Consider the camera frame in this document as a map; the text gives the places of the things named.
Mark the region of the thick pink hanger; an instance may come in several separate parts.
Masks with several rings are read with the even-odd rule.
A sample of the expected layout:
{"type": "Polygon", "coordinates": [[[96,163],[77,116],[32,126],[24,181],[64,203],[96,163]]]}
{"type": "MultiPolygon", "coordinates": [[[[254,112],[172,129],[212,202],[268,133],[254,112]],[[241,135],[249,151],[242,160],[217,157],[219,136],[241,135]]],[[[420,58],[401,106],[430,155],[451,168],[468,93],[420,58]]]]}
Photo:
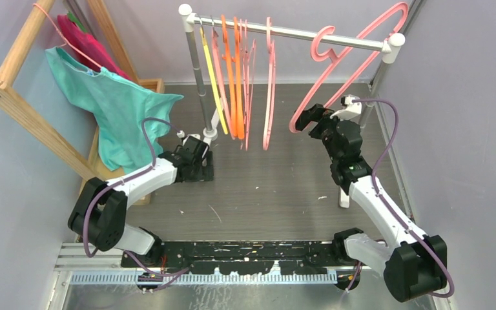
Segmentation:
{"type": "Polygon", "coordinates": [[[276,52],[274,40],[271,38],[271,18],[266,19],[266,42],[267,51],[269,54],[269,68],[268,68],[268,83],[267,83],[267,97],[265,109],[265,121],[263,127],[263,150],[269,148],[271,141],[271,133],[273,127],[273,114],[274,114],[274,98],[276,88],[276,52]]]}
{"type": "MultiPolygon", "coordinates": [[[[392,64],[400,49],[406,42],[405,35],[400,33],[400,29],[404,26],[407,21],[409,13],[409,5],[406,2],[398,2],[393,5],[391,8],[386,10],[383,14],[378,16],[372,23],[365,27],[358,35],[358,39],[364,39],[372,31],[376,30],[382,23],[386,22],[388,19],[393,17],[395,14],[400,14],[400,19],[393,27],[392,31],[389,33],[389,36],[384,40],[384,43],[389,47],[389,52],[384,54],[383,62],[386,64],[392,64]]],[[[289,130],[292,133],[300,132],[300,129],[295,128],[295,123],[297,119],[301,116],[302,111],[307,107],[310,100],[316,94],[316,91],[322,86],[322,84],[326,81],[326,79],[331,75],[334,69],[342,62],[342,60],[349,55],[354,48],[353,47],[345,47],[341,50],[341,52],[336,53],[332,48],[329,48],[323,52],[319,52],[318,49],[320,44],[326,35],[331,35],[335,31],[334,26],[325,26],[318,33],[317,36],[311,42],[310,55],[311,58],[316,62],[322,62],[325,60],[329,60],[329,66],[323,71],[317,81],[313,84],[313,86],[309,89],[308,93],[305,95],[304,99],[301,101],[298,108],[295,110],[292,118],[289,122],[289,130]]],[[[342,95],[344,95],[345,91],[351,86],[351,84],[365,71],[365,69],[379,56],[381,55],[381,51],[373,51],[368,58],[352,73],[352,75],[347,79],[343,86],[341,86],[328,101],[324,104],[325,108],[331,107],[331,105],[336,102],[342,95]]]]}

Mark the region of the pink metal-hook hanger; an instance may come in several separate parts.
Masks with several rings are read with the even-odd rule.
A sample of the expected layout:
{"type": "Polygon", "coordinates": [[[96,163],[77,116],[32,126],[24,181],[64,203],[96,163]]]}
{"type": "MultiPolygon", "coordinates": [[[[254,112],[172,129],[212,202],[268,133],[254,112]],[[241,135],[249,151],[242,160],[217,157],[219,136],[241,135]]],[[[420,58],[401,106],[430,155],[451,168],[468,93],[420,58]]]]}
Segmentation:
{"type": "Polygon", "coordinates": [[[220,101],[222,104],[223,115],[225,117],[225,121],[227,122],[228,133],[232,139],[236,139],[236,136],[233,133],[233,125],[231,121],[231,113],[229,111],[229,106],[227,102],[227,92],[225,91],[225,83],[223,78],[223,72],[221,68],[221,58],[220,51],[218,48],[218,33],[215,29],[214,24],[212,24],[212,36],[211,36],[211,46],[212,46],[212,58],[215,66],[215,74],[218,83],[218,89],[220,92],[220,101]]]}

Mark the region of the yellow hanger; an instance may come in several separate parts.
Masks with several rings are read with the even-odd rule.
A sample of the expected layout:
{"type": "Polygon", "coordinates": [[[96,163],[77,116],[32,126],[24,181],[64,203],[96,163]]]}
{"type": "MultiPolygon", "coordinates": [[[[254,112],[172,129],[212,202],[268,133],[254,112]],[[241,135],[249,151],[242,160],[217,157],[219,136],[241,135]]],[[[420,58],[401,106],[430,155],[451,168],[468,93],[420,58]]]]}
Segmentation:
{"type": "Polygon", "coordinates": [[[203,45],[203,53],[205,56],[205,61],[207,64],[207,69],[208,69],[209,78],[210,78],[210,82],[211,82],[212,96],[213,96],[214,103],[216,106],[216,111],[218,113],[218,119],[219,119],[220,125],[222,126],[223,133],[228,134],[229,131],[227,128],[227,122],[225,120],[225,116],[223,114],[221,97],[220,97],[220,93],[218,91],[218,85],[217,85],[216,75],[215,75],[214,66],[213,66],[213,62],[212,62],[212,56],[210,53],[210,48],[208,45],[208,41],[207,41],[207,38],[206,38],[206,35],[204,32],[202,23],[200,23],[200,36],[201,36],[201,41],[202,41],[202,45],[203,45]]]}

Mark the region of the orange plastic hanger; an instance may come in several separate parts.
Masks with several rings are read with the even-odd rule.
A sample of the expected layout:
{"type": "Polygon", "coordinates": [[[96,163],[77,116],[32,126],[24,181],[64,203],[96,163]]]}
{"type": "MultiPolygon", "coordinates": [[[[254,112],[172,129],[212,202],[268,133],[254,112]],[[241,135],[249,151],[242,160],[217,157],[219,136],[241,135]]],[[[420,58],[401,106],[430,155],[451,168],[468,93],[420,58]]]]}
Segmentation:
{"type": "Polygon", "coordinates": [[[235,96],[235,89],[234,89],[234,78],[233,78],[233,60],[231,57],[231,52],[229,48],[229,36],[227,33],[227,23],[224,15],[221,15],[221,22],[222,22],[222,37],[223,37],[223,43],[225,47],[225,62],[226,62],[226,68],[227,68],[227,78],[228,78],[228,84],[229,84],[229,99],[230,99],[230,114],[231,114],[231,124],[230,124],[230,130],[232,133],[232,138],[236,139],[237,138],[237,126],[236,126],[236,96],[235,96]]]}

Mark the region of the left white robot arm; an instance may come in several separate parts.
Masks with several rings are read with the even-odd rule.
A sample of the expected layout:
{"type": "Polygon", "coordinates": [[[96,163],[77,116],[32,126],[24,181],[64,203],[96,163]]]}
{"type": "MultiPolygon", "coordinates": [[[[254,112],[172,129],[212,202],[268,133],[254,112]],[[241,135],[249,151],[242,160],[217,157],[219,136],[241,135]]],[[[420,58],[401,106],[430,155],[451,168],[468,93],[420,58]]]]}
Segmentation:
{"type": "Polygon", "coordinates": [[[68,219],[68,228],[99,251],[121,249],[136,254],[148,267],[160,263],[161,239],[154,233],[126,223],[130,206],[142,197],[175,183],[211,181],[212,152],[209,139],[183,138],[173,151],[160,154],[134,172],[110,180],[86,181],[68,219]]]}

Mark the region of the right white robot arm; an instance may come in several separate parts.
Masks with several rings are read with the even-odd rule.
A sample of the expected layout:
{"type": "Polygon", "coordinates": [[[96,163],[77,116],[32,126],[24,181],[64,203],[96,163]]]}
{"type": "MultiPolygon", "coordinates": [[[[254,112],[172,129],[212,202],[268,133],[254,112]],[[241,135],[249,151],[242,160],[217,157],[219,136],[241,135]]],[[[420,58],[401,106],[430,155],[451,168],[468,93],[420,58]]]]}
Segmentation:
{"type": "Polygon", "coordinates": [[[386,193],[362,156],[360,126],[320,104],[302,111],[294,127],[301,131],[310,123],[315,126],[309,136],[320,140],[330,157],[332,179],[364,210],[384,239],[377,242],[357,228],[338,232],[333,238],[335,261],[370,267],[399,302],[439,296],[440,290],[450,288],[446,242],[418,227],[386,193]]]}

